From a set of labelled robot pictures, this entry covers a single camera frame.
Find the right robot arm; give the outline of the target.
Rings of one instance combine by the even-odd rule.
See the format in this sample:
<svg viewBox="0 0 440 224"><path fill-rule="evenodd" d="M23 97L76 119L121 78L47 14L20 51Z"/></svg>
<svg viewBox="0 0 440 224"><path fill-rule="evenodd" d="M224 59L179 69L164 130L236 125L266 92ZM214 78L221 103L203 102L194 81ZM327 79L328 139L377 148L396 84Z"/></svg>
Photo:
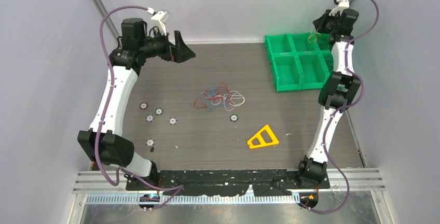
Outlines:
<svg viewBox="0 0 440 224"><path fill-rule="evenodd" d="M296 181L300 187L313 188L325 178L329 148L343 112L352 104L361 81L353 75L353 26L359 17L354 9L327 10L313 21L316 31L329 34L333 71L319 94L320 120L311 147L298 165Z"/></svg>

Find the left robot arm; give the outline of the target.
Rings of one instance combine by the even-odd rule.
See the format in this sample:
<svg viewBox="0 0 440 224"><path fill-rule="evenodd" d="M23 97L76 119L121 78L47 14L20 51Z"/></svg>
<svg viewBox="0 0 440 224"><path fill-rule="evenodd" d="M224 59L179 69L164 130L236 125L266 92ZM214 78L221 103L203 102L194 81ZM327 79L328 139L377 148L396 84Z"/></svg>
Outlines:
<svg viewBox="0 0 440 224"><path fill-rule="evenodd" d="M137 154L134 143L122 136L128 99L148 58L182 63L196 54L185 44L179 30L174 31L173 43L169 34L160 33L158 27L148 30L141 18L124 19L121 30L117 47L107 55L110 66L99 110L89 129L79 131L77 140L92 162L134 174L145 189L152 190L159 183L155 162Z"/></svg>

